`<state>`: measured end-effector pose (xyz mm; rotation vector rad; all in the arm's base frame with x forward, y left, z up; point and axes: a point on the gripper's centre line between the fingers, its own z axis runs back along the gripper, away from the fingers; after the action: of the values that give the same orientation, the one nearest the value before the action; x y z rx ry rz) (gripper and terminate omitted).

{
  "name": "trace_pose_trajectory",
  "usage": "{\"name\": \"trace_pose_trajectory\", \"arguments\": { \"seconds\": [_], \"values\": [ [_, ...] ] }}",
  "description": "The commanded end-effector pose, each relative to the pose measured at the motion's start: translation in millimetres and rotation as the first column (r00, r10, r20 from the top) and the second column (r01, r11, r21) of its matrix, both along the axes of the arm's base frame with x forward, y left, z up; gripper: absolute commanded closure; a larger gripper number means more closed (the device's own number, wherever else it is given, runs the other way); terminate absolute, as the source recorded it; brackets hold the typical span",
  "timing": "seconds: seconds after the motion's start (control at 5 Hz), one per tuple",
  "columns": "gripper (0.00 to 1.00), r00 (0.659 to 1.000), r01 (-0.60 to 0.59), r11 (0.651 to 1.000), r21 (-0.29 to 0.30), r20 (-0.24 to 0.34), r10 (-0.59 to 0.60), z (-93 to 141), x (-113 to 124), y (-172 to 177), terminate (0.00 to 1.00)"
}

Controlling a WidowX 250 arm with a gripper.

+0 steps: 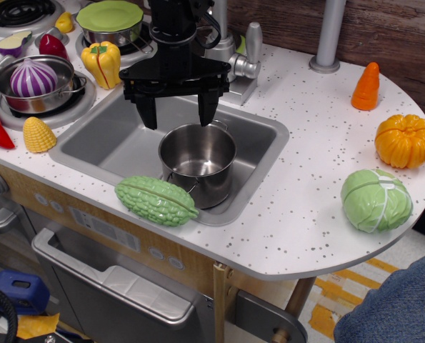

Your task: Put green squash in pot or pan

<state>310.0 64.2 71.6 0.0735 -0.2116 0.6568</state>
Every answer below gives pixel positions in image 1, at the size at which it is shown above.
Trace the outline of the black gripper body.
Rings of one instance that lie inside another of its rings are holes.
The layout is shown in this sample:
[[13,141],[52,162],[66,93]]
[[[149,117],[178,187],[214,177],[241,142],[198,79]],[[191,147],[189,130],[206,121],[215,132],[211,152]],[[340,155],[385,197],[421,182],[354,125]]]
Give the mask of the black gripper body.
[[166,97],[197,95],[198,101],[217,104],[229,90],[231,65],[198,55],[196,37],[183,44],[157,44],[151,58],[119,72],[125,91],[134,96]]

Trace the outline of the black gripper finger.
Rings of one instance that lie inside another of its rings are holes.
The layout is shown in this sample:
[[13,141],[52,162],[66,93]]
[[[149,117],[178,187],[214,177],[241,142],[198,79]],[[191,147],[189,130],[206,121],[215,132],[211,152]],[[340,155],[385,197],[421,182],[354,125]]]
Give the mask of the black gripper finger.
[[156,101],[153,97],[136,97],[137,111],[148,129],[157,129]]
[[198,95],[199,118],[202,126],[207,126],[213,121],[218,104],[219,93],[217,91]]

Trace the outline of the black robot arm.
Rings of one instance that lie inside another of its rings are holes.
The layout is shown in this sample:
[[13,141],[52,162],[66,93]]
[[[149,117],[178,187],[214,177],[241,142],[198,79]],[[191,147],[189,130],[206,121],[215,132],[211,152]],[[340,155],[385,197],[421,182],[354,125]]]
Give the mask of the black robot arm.
[[156,99],[172,96],[197,95],[200,124],[212,122],[219,98],[229,91],[231,66],[196,55],[191,43],[202,19],[220,29],[208,13],[213,5],[213,1],[150,1],[149,34],[157,51],[119,73],[124,97],[136,105],[145,127],[157,128]]

